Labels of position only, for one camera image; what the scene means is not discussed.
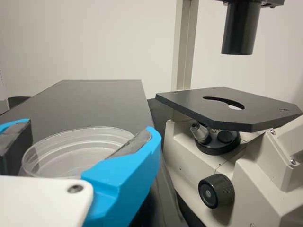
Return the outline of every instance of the gray panel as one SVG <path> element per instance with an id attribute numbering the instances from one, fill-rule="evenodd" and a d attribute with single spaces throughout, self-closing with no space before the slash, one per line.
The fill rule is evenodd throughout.
<path id="1" fill-rule="evenodd" d="M 64 80 L 0 116 L 0 123 L 30 118 L 34 143 L 56 133 L 111 126 L 137 134 L 153 126 L 139 80 Z"/>
<path id="2" fill-rule="evenodd" d="M 231 101 L 242 110 L 211 98 Z M 302 115 L 292 103 L 227 87 L 159 93 L 156 99 L 214 129 L 254 132 L 280 127 Z"/>

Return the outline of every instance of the microscope body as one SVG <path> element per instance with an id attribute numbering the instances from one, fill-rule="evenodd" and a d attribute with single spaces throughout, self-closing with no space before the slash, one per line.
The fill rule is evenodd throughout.
<path id="1" fill-rule="evenodd" d="M 303 225 L 303 165 L 286 161 L 278 145 L 279 132 L 288 125 L 276 129 L 276 135 L 240 133 L 236 149 L 212 156 L 197 148 L 189 131 L 193 122 L 166 123 L 163 155 L 177 193 L 206 226 Z M 300 124 L 303 133 L 303 117 L 294 123 Z M 303 146 L 303 140 L 297 143 Z M 211 209 L 202 202 L 199 182 L 214 174 L 230 179 L 234 203 Z"/>
<path id="2" fill-rule="evenodd" d="M 202 93 L 208 92 L 210 88 L 200 89 L 200 95 L 197 95 L 196 90 L 197 102 L 201 102 Z M 201 119 L 205 119 L 205 113 L 209 114 L 211 111 L 201 107 L 199 112 L 201 116 L 197 115 L 199 107 L 195 98 L 190 97 L 189 93 L 189 91 L 169 95 L 162 93 L 158 97 L 159 101 L 178 109 L 178 111 L 174 110 L 172 120 L 166 123 L 163 156 L 175 190 L 186 205 L 207 227 L 303 226 L 303 116 L 301 116 L 301 110 L 298 110 L 295 105 L 281 108 L 286 103 L 278 100 L 276 103 L 278 108 L 276 108 L 273 100 L 266 101 L 265 99 L 268 98 L 261 96 L 255 97 L 259 101 L 253 106 L 251 102 L 255 95 L 243 98 L 245 94 L 240 91 L 218 89 L 212 96 L 237 101 L 242 103 L 245 109 L 231 110 L 222 102 L 203 101 L 201 106 L 205 108 L 208 105 L 211 106 L 214 110 L 212 116 L 216 117 L 207 115 L 207 119 L 211 120 L 206 122 L 209 125 L 222 126 L 217 131 L 230 130 L 232 127 L 241 127 L 247 131 L 240 132 L 241 141 L 236 148 L 219 155 L 210 155 L 199 149 L 190 128 L 197 121 L 204 123 Z M 264 103 L 267 103 L 267 109 L 263 108 L 262 99 Z M 184 110 L 180 108 L 182 100 L 187 101 L 187 104 L 183 103 L 187 105 L 183 106 Z M 255 109 L 254 113 L 249 111 L 249 105 Z M 225 116 L 225 122 L 218 121 L 220 108 L 221 115 Z M 265 112 L 273 109 L 279 112 L 273 111 L 270 116 L 274 116 L 275 113 L 280 116 L 270 119 Z M 257 113 L 262 114 L 258 121 L 255 121 Z M 247 121 L 252 120 L 255 123 L 246 127 L 244 124 L 235 122 L 233 114 L 237 116 L 237 121 L 246 115 Z M 281 122 L 281 119 L 285 120 L 286 117 L 290 117 L 287 122 Z M 259 132 L 254 130 L 254 127 L 255 129 L 263 127 L 267 130 Z M 204 182 L 210 182 L 209 185 L 213 187 L 214 199 L 218 200 L 216 204 L 205 201 L 204 197 L 209 195 L 211 198 L 211 193 L 208 190 L 202 190 L 201 183 Z"/>

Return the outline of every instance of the white microscope body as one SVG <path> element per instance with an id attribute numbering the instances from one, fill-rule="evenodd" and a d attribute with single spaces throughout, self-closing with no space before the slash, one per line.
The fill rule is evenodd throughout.
<path id="1" fill-rule="evenodd" d="M 206 226 L 303 226 L 303 116 L 262 134 L 241 133 L 235 150 L 217 156 L 197 148 L 192 123 L 166 123 L 163 153 L 176 191 Z M 231 180 L 233 204 L 202 202 L 198 184 L 213 174 Z"/>
<path id="2" fill-rule="evenodd" d="M 303 227 L 303 115 L 297 106 L 224 87 L 156 99 L 174 109 L 163 147 L 173 185 L 204 225 Z M 211 143 L 199 144 L 197 122 L 212 134 Z M 218 153 L 219 133 L 228 130 L 240 131 L 241 141 L 233 136 L 236 146 L 224 141 L 229 148 Z"/>

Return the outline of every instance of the screw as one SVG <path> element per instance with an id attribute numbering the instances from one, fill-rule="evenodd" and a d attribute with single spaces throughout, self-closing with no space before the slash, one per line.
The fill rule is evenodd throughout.
<path id="1" fill-rule="evenodd" d="M 274 129 L 270 130 L 270 133 L 271 133 L 272 135 L 276 135 L 276 131 L 275 131 Z"/>
<path id="2" fill-rule="evenodd" d="M 70 187 L 67 192 L 68 193 L 78 193 L 81 192 L 83 190 L 83 186 L 81 185 L 73 185 L 72 187 Z"/>
<path id="3" fill-rule="evenodd" d="M 290 163 L 293 164 L 293 165 L 295 165 L 295 164 L 296 164 L 296 161 L 292 158 L 292 159 L 290 160 Z"/>

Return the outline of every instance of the black tabletop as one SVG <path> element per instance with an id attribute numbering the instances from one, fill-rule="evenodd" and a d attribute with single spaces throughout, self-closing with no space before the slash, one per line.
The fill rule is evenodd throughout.
<path id="1" fill-rule="evenodd" d="M 0 116 L 0 123 L 30 118 L 33 141 L 83 127 L 112 126 L 136 134 L 152 116 L 139 80 L 64 80 Z M 132 226 L 187 226 L 163 160 Z"/>

